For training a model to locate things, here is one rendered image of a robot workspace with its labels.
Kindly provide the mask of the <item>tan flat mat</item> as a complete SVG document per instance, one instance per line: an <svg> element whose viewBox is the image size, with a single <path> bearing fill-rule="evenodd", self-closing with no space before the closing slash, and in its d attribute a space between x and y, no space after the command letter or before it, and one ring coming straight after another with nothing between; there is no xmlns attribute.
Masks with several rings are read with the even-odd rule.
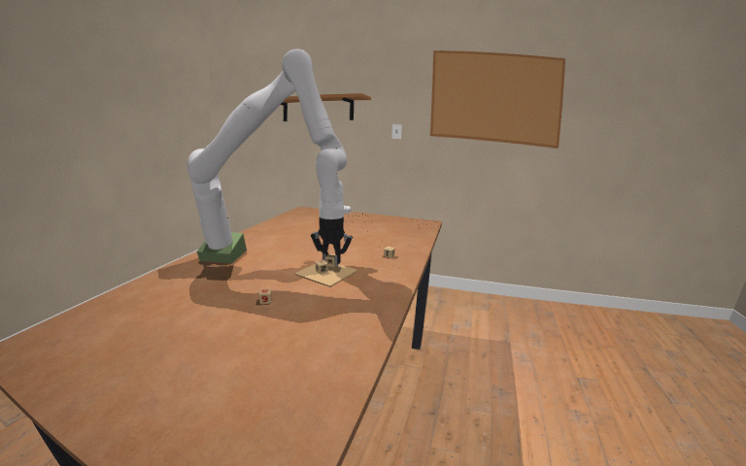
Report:
<svg viewBox="0 0 746 466"><path fill-rule="evenodd" d="M316 264L314 264L294 273L294 275L331 287L358 271L357 269L340 264L334 267L327 267L328 272L319 274L316 271Z"/></svg>

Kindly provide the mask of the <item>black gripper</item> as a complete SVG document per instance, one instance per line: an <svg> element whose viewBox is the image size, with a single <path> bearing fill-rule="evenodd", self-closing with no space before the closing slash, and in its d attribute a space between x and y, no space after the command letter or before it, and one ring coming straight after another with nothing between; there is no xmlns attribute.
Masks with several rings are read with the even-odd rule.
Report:
<svg viewBox="0 0 746 466"><path fill-rule="evenodd" d="M323 229L327 228L327 229ZM335 228L335 229L334 229ZM321 236L322 243L319 239ZM344 247L341 249L341 239L344 237ZM344 231L344 217L338 219L324 219L320 218L320 229L318 232L311 234L311 238L317 251L322 252L322 260L328 256L328 245L332 244L335 250L335 266L338 266L341 262L341 254L344 254L349 247L349 243L353 236L345 234ZM318 246L318 244L320 246Z"/></svg>

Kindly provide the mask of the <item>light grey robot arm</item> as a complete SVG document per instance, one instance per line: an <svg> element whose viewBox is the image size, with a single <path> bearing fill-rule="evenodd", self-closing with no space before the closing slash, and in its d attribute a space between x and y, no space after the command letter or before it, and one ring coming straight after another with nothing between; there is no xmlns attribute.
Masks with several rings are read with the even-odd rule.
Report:
<svg viewBox="0 0 746 466"><path fill-rule="evenodd" d="M271 84L247 97L231 113L207 148L195 150L187 160L201 228L212 250L224 249L233 241L220 186L221 167L294 91L311 139L322 150L316 159L320 218L338 219L351 213L352 208L343 204L343 184L337 174L337 169L345 168L347 155L319 95L312 59L304 50L290 50L282 66L283 72Z"/></svg>

